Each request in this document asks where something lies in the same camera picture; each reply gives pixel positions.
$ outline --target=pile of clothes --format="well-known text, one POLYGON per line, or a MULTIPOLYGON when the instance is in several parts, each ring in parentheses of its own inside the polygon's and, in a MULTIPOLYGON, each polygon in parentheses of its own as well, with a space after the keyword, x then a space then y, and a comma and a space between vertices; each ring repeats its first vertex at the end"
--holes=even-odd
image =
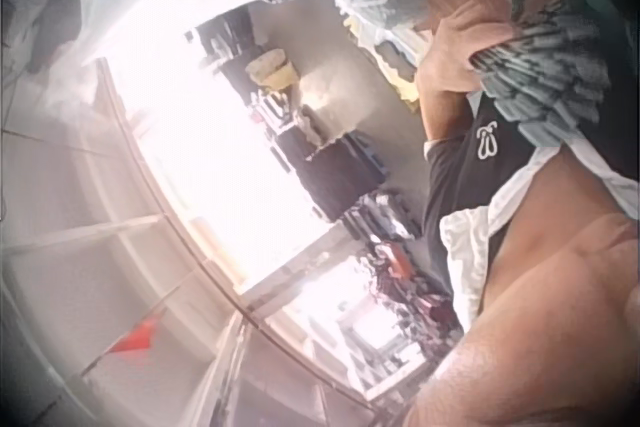
POLYGON ((420 238, 420 227, 410 217, 400 196, 389 190, 364 195, 343 220, 354 237, 366 241, 403 242, 420 238))
POLYGON ((393 244, 392 254, 389 247, 387 243, 367 249, 359 258, 360 264, 372 274, 371 293, 398 316, 398 327, 420 346, 425 358, 437 364, 462 333, 452 299, 419 270, 406 272, 411 261, 402 246, 393 244))

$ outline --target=bright window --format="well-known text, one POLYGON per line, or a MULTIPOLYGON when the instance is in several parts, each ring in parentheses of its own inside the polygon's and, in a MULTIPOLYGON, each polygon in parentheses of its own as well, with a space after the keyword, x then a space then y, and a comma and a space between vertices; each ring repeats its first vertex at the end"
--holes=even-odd
POLYGON ((226 78, 198 70, 192 54, 180 38, 161 53, 132 58, 124 46, 108 60, 128 112, 150 119, 139 139, 145 157, 255 281, 329 225, 269 152, 226 78))
POLYGON ((381 349, 400 334, 397 316, 381 305, 376 305, 359 319, 353 330, 374 349, 381 349))

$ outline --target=gray cloth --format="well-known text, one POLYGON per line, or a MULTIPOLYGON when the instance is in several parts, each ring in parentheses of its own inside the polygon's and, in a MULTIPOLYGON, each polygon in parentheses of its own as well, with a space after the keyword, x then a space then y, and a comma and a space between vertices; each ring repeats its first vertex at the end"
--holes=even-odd
POLYGON ((578 124, 597 124, 598 105, 609 87, 597 55, 599 32, 576 15, 581 0, 556 0, 521 35, 477 53, 471 63, 498 111, 534 146, 557 146, 581 136, 578 124))

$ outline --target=gray floor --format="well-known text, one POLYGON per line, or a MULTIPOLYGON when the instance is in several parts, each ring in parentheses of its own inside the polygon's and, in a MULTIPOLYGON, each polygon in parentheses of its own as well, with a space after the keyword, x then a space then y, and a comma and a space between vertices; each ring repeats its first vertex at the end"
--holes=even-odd
MULTIPOLYGON (((379 70, 349 39, 333 0, 293 0, 251 6, 256 40, 283 48, 300 74, 302 101, 331 136, 357 128, 389 168, 387 186, 398 189, 416 220, 425 204, 425 133, 379 70)), ((416 262, 429 271, 421 241, 411 242, 416 262)))

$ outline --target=red object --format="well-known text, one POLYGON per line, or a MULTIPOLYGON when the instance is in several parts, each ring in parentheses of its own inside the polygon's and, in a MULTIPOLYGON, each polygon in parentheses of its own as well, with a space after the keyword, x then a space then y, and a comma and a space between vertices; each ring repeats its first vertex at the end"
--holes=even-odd
POLYGON ((143 320, 133 332, 114 345, 109 353, 147 350, 151 348, 151 337, 156 331, 157 318, 143 320))

